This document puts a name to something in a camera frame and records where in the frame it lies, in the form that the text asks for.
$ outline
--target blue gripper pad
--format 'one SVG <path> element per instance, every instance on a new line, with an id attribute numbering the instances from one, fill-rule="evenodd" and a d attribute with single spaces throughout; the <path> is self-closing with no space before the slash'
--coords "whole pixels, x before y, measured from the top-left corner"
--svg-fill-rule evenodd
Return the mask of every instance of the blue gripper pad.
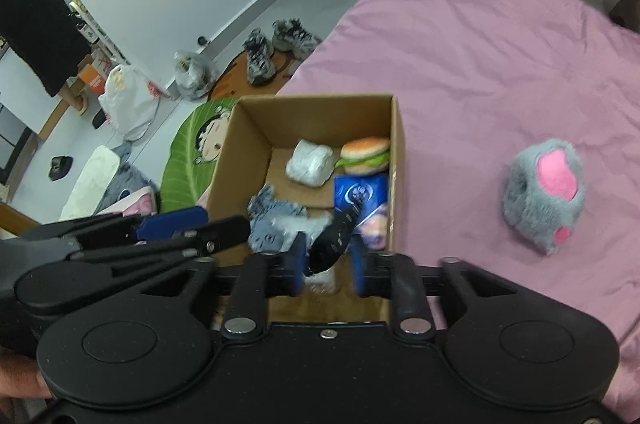
<path id="1" fill-rule="evenodd" d="M 294 295 L 302 294 L 305 284 L 304 269 L 306 266 L 306 234 L 299 232 L 291 244 L 289 251 L 284 255 L 284 268 L 293 272 L 291 284 Z"/>
<path id="2" fill-rule="evenodd" d="M 136 229 L 139 240 L 169 239 L 176 232 L 198 227 L 209 222 L 209 214 L 202 207 L 188 207 L 172 213 L 145 218 Z"/>
<path id="3" fill-rule="evenodd" d="M 349 242 L 349 256 L 351 258 L 351 273 L 353 274 L 353 288 L 356 295 L 364 294 L 364 274 L 367 267 L 367 254 L 369 250 L 364 247 L 359 237 L 352 237 Z"/>

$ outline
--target gray fluffy cushion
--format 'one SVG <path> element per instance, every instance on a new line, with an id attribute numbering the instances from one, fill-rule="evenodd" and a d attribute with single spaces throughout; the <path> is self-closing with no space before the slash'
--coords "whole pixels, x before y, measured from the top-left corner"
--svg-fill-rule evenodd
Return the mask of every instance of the gray fluffy cushion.
<path id="1" fill-rule="evenodd" d="M 548 194 L 538 179 L 538 160 L 556 149 L 564 151 L 565 163 L 577 179 L 577 192 L 571 200 Z M 504 219 L 538 249 L 553 254 L 561 245 L 556 238 L 558 230 L 573 234 L 585 193 L 582 163 L 574 147 L 564 140 L 550 139 L 515 157 L 502 199 Z"/>

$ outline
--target orange box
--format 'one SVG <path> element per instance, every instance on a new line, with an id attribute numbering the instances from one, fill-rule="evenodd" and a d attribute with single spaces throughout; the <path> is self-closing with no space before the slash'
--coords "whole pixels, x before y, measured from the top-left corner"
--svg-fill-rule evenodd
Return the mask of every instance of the orange box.
<path id="1" fill-rule="evenodd" d="M 86 65 L 78 77 L 84 82 L 97 96 L 104 93 L 105 79 L 98 73 L 98 71 L 90 64 Z"/>

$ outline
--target white wrapped package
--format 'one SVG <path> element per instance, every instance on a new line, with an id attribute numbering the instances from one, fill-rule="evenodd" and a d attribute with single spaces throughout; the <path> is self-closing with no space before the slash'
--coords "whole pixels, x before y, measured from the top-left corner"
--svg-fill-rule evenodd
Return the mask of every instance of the white wrapped package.
<path id="1" fill-rule="evenodd" d="M 294 182 L 320 187 L 334 172 L 334 164 L 334 150 L 329 146 L 300 140 L 287 162 L 285 172 Z"/>

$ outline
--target toy hamburger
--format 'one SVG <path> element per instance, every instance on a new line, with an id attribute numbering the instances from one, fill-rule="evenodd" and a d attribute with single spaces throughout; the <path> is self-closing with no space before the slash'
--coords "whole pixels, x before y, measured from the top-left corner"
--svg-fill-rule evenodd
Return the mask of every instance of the toy hamburger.
<path id="1" fill-rule="evenodd" d="M 389 147 L 385 137 L 367 137 L 346 143 L 340 151 L 337 168 L 343 167 L 347 175 L 364 177 L 385 171 L 389 167 Z"/>

